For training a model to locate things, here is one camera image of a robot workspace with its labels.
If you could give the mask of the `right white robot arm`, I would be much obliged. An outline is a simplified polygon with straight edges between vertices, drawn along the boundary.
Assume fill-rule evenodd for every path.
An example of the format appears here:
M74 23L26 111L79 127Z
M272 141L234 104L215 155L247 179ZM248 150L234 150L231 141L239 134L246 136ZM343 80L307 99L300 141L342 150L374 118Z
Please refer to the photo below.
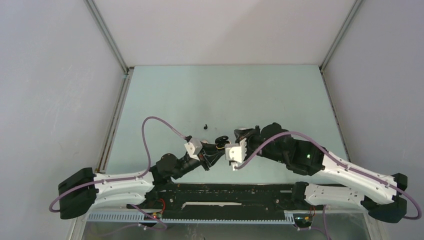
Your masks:
M295 174L337 183L329 186L296 182L290 201L297 209L335 205L367 211L372 218L386 223L398 223L406 217L407 201L401 196L408 186L404 174L383 175L357 166L278 123L236 129L234 135L235 145L225 146L225 157L235 171L259 156L284 164Z

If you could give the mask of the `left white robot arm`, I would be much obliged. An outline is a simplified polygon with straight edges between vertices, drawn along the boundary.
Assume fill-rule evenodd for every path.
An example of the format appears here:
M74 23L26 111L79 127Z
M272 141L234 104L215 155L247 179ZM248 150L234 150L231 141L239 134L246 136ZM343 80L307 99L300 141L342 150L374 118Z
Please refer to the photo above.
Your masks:
M153 208L158 191L199 166L208 171L225 154L227 143L225 139L214 144L187 142L183 157L166 153L146 173L101 174L82 168L58 185L60 218L74 219L102 207L142 204Z

